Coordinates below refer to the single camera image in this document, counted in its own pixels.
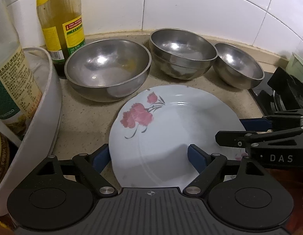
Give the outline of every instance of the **silver bolt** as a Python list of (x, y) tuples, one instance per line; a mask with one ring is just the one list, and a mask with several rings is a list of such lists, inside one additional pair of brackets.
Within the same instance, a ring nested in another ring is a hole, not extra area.
[(99, 189), (99, 192), (102, 194), (112, 194), (114, 192), (114, 188), (111, 186), (104, 186)]
[(201, 192), (200, 188), (197, 186), (190, 186), (185, 189), (189, 194), (199, 194)]

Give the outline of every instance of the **beige stone countertop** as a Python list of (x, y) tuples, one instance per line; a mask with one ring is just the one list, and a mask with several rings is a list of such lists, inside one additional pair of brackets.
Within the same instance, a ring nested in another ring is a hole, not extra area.
[[(148, 35), (145, 33), (122, 33), (92, 36), (88, 38), (88, 42), (107, 37), (127, 38), (139, 43), (145, 43), (148, 40)], [(220, 41), (220, 39), (216, 38), (209, 39), (207, 37), (207, 39), (211, 43)], [(259, 61), (265, 71), (274, 72), (277, 64), (285, 66), (285, 59), (277, 55), (246, 45), (240, 46), (240, 48), (243, 48)], [(78, 95), (67, 84), (66, 80), (60, 81), (63, 91), (62, 117), (58, 138), (53, 150), (53, 154), (57, 155), (59, 160), (71, 159), (79, 153), (90, 154), (104, 143), (108, 143), (110, 128), (121, 107), (139, 92), (157, 85), (181, 84), (199, 88), (215, 95), (227, 104), (239, 118), (258, 118), (263, 116), (248, 90), (240, 90), (227, 85), (217, 76), (213, 68), (210, 68), (206, 74), (199, 78), (184, 81), (163, 74), (152, 63), (150, 74), (144, 84), (132, 95), (113, 103), (98, 103), (87, 100)], [(107, 165), (101, 174), (113, 186), (120, 189), (120, 185), (113, 174), (111, 163)]]

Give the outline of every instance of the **backsplash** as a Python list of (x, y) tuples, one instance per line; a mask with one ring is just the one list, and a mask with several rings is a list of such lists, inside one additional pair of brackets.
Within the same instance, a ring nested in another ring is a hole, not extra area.
[[(5, 0), (22, 46), (44, 45), (36, 0)], [(82, 0), (85, 35), (176, 27), (303, 58), (303, 0)]]

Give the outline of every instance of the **floral plate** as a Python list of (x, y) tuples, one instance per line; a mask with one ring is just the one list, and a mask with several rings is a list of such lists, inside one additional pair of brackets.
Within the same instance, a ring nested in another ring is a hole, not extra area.
[(113, 172), (122, 187), (180, 187), (197, 175), (187, 159), (196, 144), (208, 154), (240, 160), (245, 149), (220, 147), (220, 130), (244, 131), (214, 95), (184, 85), (156, 86), (130, 99), (109, 135)]

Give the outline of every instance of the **stainless steel bowl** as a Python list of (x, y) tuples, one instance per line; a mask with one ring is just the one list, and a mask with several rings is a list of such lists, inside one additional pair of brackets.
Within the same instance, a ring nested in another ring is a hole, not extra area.
[(171, 77), (191, 80), (206, 73), (218, 57), (216, 48), (189, 31), (165, 28), (149, 39), (153, 61)]
[(122, 39), (100, 40), (75, 51), (64, 72), (81, 96), (109, 102), (135, 92), (147, 79), (151, 55), (147, 48)]
[(213, 68), (229, 85), (239, 89), (251, 89), (264, 79), (259, 63), (246, 52), (227, 43), (216, 43), (215, 47), (219, 56)]

